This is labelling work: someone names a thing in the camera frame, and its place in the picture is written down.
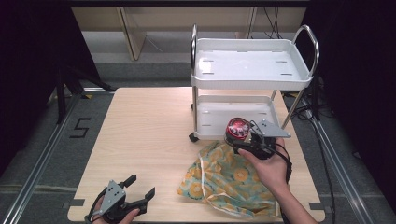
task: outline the red object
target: red object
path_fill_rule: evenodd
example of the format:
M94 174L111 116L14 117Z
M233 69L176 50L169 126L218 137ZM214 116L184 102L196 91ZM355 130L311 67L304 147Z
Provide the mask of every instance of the red object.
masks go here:
M236 139L245 140L248 137L249 130L250 123L247 120L241 118L231 119L225 130L225 141L232 145Z

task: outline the wooden table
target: wooden table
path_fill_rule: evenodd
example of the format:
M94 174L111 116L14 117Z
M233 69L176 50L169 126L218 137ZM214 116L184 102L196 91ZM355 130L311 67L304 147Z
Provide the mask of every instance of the wooden table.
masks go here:
M237 95L253 93L221 92ZM265 95L271 93L260 91L260 94ZM71 221L82 221L98 193L107 186L110 179L119 183L130 175L137 175L137 180L126 189L126 201L143 199L153 187L156 194L148 203L148 212L137 217L135 221L281 221L280 218L272 217L233 217L208 204L177 194L184 174L198 158L198 151L210 143L203 140L193 143L188 137L193 132L191 102L191 88L187 87L118 89L75 195L75 199L84 199L85 203L83 206L71 206L68 218ZM283 121L287 110L279 93L276 95L275 105L279 120ZM324 212L309 209L309 203L320 203L320 200L291 122L286 131L292 135L292 138L285 139L293 162L291 191L309 213L317 221L321 221L324 219Z

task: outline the black curtain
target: black curtain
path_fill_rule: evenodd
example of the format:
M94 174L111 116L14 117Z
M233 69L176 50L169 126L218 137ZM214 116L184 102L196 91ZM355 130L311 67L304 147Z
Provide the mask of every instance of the black curtain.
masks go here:
M24 148L59 75L82 90L67 67L100 79L70 7L0 1L0 174Z
M396 212L396 14L386 1L311 1L317 76L332 110Z

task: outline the yellow cloth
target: yellow cloth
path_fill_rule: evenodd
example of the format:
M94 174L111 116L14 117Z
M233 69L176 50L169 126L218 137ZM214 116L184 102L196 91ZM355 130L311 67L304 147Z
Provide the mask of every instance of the yellow cloth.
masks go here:
M203 148L177 193L208 202L234 216L276 216L276 201L259 180L253 165L233 148L215 142Z

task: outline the white cart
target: white cart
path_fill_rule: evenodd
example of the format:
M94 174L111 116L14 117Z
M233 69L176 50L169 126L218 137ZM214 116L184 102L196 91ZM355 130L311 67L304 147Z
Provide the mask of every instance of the white cart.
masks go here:
M302 30L308 32L315 49L311 70L298 51L295 41ZM197 26L192 28L191 85L194 132L198 139L222 140L227 123L240 117L263 119L284 129L292 112L308 87L318 64L318 41L303 25L292 41L287 39L213 39L197 40ZM274 90L264 95L200 95L203 90ZM289 114L280 126L273 100L276 90L299 91Z

